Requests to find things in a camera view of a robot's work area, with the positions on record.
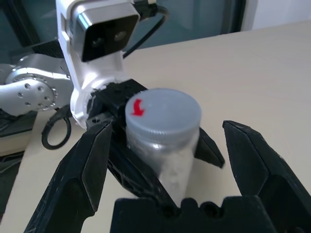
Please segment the plastic jar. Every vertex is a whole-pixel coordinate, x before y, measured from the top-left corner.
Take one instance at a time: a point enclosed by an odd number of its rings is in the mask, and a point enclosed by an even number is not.
[[[151,89],[128,101],[125,116],[128,147],[155,171],[180,206],[199,138],[199,104],[177,90]]]

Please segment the screw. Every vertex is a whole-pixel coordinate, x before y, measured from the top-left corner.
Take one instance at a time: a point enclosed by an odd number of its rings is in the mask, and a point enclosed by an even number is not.
[[[98,123],[98,122],[99,122],[99,119],[98,119],[98,118],[92,119],[92,122],[93,122],[93,123]]]
[[[121,31],[115,34],[115,41],[123,40],[126,36],[126,31]]]

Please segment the black cable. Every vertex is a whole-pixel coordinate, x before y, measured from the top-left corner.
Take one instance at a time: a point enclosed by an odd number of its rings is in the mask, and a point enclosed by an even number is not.
[[[66,105],[66,106],[58,109],[56,111],[56,113],[50,118],[50,120],[45,125],[45,127],[41,133],[42,134],[41,142],[42,142],[42,145],[46,149],[56,150],[56,149],[61,148],[63,145],[66,144],[66,142],[70,138],[70,134],[71,134],[71,123],[70,123],[69,117],[71,117],[70,107],[69,107],[69,105]],[[58,145],[51,145],[48,142],[49,133],[50,133],[52,127],[54,126],[54,124],[61,119],[63,119],[66,122],[66,126],[67,126],[66,136],[65,136],[64,140],[61,143],[59,143]]]
[[[153,27],[151,30],[142,38],[140,39],[133,47],[131,47],[125,54],[123,54],[123,58],[126,58],[136,49],[138,49],[146,40],[150,38],[162,25],[165,21],[169,18],[169,11],[163,6],[156,6],[157,12],[163,14],[162,19]]]

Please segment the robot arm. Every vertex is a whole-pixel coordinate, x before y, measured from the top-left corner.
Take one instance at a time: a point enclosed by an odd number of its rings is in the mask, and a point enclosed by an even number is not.
[[[0,69],[0,108],[12,116],[69,103],[73,85],[64,59],[31,54]]]
[[[58,39],[73,82],[72,116],[86,129],[95,90],[128,79],[122,49],[140,15],[131,0],[57,0]]]

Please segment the wall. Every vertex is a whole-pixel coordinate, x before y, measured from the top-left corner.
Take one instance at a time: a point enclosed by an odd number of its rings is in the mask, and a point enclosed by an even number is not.
[[[242,31],[311,19],[311,0],[247,0]]]

